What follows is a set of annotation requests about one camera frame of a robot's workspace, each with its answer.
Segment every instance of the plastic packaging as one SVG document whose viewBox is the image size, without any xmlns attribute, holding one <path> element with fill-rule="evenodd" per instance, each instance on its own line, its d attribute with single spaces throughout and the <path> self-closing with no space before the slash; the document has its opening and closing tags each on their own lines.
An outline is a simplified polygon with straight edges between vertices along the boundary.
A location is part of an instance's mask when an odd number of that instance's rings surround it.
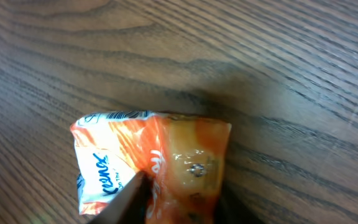
<svg viewBox="0 0 358 224">
<path fill-rule="evenodd" d="M 146 223 L 212 223 L 231 125 L 151 111 L 93 113 L 72 124 L 80 214 L 98 214 L 136 172 L 153 180 Z"/>
</svg>

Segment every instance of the wooden surface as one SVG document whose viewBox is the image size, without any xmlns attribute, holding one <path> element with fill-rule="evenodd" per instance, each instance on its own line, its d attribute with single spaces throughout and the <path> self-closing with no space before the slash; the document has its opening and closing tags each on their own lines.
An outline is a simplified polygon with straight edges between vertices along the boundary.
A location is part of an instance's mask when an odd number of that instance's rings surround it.
<svg viewBox="0 0 358 224">
<path fill-rule="evenodd" d="M 0 0 L 0 223 L 89 220 L 68 127 L 139 109 L 230 121 L 265 223 L 358 223 L 358 0 Z"/>
</svg>

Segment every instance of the orange packaging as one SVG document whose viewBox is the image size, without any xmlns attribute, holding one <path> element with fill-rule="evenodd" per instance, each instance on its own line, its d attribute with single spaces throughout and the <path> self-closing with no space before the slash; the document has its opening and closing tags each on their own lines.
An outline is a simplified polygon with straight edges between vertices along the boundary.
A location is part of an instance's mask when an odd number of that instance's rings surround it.
<svg viewBox="0 0 358 224">
<path fill-rule="evenodd" d="M 93 113 L 70 127 L 80 214 L 98 214 L 133 178 L 153 179 L 146 223 L 212 223 L 231 125 L 151 111 Z"/>
</svg>

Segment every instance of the crinkled plastic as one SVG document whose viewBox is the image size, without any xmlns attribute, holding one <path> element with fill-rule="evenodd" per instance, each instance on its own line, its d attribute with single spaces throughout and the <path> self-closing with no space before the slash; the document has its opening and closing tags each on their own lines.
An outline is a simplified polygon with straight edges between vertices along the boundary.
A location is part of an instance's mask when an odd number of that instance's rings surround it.
<svg viewBox="0 0 358 224">
<path fill-rule="evenodd" d="M 98 214 L 136 172 L 152 198 L 146 223 L 212 223 L 231 125 L 151 111 L 93 113 L 72 124 L 80 214 Z"/>
</svg>

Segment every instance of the wooden table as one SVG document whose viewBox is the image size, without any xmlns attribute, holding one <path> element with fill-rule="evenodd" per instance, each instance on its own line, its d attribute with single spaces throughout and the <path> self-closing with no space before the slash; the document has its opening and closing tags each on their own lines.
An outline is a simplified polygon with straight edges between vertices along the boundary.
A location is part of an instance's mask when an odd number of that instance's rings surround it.
<svg viewBox="0 0 358 224">
<path fill-rule="evenodd" d="M 69 125 L 145 109 L 233 124 L 237 214 L 358 223 L 358 0 L 0 0 L 0 223 L 89 220 Z"/>
</svg>

